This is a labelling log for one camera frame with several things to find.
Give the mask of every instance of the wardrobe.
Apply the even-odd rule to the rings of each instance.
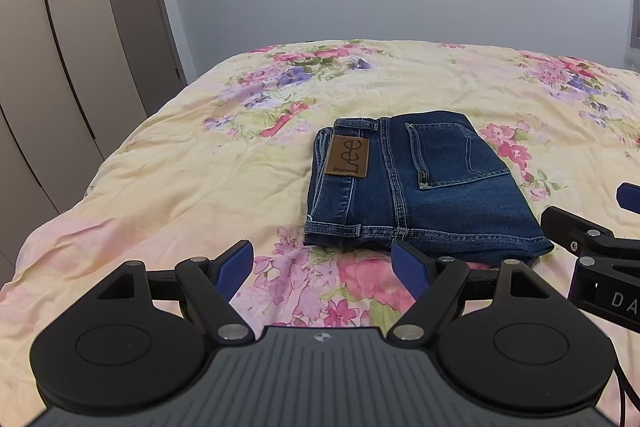
[[[0,66],[1,285],[146,114],[110,0],[0,0]]]

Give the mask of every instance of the blue gripper pad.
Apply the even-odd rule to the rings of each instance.
[[[427,267],[418,256],[428,259],[422,252],[402,241],[394,241],[391,245],[391,268],[416,300],[430,286]]]
[[[623,183],[618,187],[616,199],[620,208],[640,214],[640,187],[631,183]]]
[[[247,240],[238,241],[212,263],[218,265],[213,284],[220,295],[230,301],[254,267],[254,247]]]

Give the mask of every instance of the denim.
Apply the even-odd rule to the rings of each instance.
[[[369,139],[367,176],[324,174],[333,134]],[[314,140],[305,244],[531,264],[553,245],[507,166],[466,117],[449,111],[338,118]]]

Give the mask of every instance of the leather patch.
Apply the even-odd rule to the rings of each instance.
[[[334,134],[329,144],[325,174],[364,178],[369,164],[369,140]]]

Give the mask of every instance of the yellow comforter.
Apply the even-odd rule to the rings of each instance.
[[[388,258],[302,245],[312,141],[338,117],[464,113],[537,216],[554,204],[640,237],[640,216],[615,200],[622,182],[640,182],[639,82],[577,58],[428,42],[269,46],[222,62],[140,125],[80,203],[28,238],[0,292],[0,424],[21,427],[43,409],[29,365],[38,332],[127,259],[170,269],[249,239],[254,273],[232,304],[257,332],[386,330],[412,303]],[[566,294],[574,262],[556,248],[536,270]],[[592,318],[638,389],[640,337]],[[599,407],[618,417],[615,379]]]

